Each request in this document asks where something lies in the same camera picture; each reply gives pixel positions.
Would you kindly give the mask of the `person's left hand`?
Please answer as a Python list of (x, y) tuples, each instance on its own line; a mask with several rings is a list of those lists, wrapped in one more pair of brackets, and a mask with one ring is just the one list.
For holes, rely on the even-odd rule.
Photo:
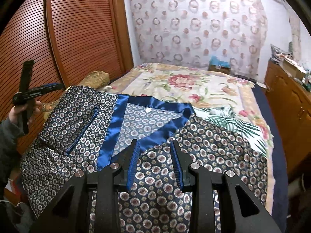
[[(35, 116), (40, 114), (40, 107), (42, 106), (42, 103), (38, 100), (36, 100), (34, 102), (33, 105), (33, 112), (32, 112), (32, 116), (29, 118), (28, 124), (30, 124), (34, 119)], [(25, 105), (21, 105), (21, 106), (14, 106), (11, 110), (10, 113), (8, 114), (8, 119), (10, 120), (10, 122), (12, 124), (18, 124), (18, 116), (21, 112), (27, 110), (28, 108), (28, 104)]]

